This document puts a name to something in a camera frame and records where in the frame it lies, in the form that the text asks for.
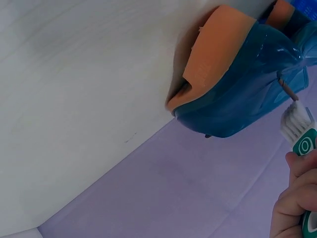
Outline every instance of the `toothbrush handle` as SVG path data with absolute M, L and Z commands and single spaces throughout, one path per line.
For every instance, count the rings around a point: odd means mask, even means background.
M 297 155 L 306 155 L 316 149 L 315 139 L 317 131 L 308 130 L 294 145 L 293 152 Z M 303 238 L 317 238 L 317 212 L 306 211 L 302 217 Z

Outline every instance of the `orange foam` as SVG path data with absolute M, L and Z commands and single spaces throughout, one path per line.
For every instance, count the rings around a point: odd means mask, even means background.
M 169 111 L 211 90 L 228 71 L 255 19 L 221 5 L 200 28 L 183 77 L 185 85 L 166 105 Z
M 291 19 L 295 8 L 285 0 L 278 0 L 266 20 L 266 24 L 282 31 Z

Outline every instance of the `white wall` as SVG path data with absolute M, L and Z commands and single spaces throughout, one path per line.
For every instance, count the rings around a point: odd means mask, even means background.
M 171 120 L 184 30 L 222 2 L 1 0 L 0 236 L 39 226 Z
M 28 231 L 15 233 L 15 234 L 4 236 L 1 238 L 43 238 L 43 237 L 39 233 L 38 229 L 34 228 Z

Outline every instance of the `hand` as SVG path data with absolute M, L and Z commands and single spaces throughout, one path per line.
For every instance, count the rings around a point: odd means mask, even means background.
M 290 152 L 286 161 L 289 187 L 274 206 L 270 238 L 302 238 L 301 215 L 307 210 L 317 211 L 317 150 L 305 156 Z

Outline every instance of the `lavender background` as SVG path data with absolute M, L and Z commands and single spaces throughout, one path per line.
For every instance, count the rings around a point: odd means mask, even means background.
M 316 69 L 301 100 L 317 115 Z M 240 133 L 205 139 L 173 120 L 39 227 L 44 238 L 266 238 L 288 184 L 287 102 Z
M 15 233 L 9 236 L 4 236 L 1 238 L 43 238 L 37 228 Z

